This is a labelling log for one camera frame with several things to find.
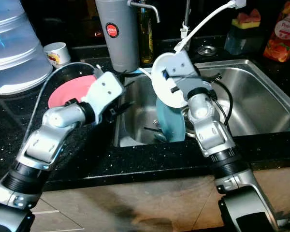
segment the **sink basin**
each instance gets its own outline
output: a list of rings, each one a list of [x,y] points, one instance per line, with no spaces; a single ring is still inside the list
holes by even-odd
[[[220,73],[233,96],[229,126],[233,136],[290,131],[290,98],[276,86],[256,65],[246,59],[215,61],[196,64],[203,76]],[[125,78],[127,87],[120,102],[134,101],[134,105],[116,121],[115,146],[154,144],[156,128],[156,94],[148,77],[141,74]],[[218,102],[228,112],[230,101],[226,92],[212,84]]]

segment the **juice bottle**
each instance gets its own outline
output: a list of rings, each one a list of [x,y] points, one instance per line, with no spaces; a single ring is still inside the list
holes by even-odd
[[[263,55],[279,62],[290,58],[290,0],[285,3],[278,17]]]

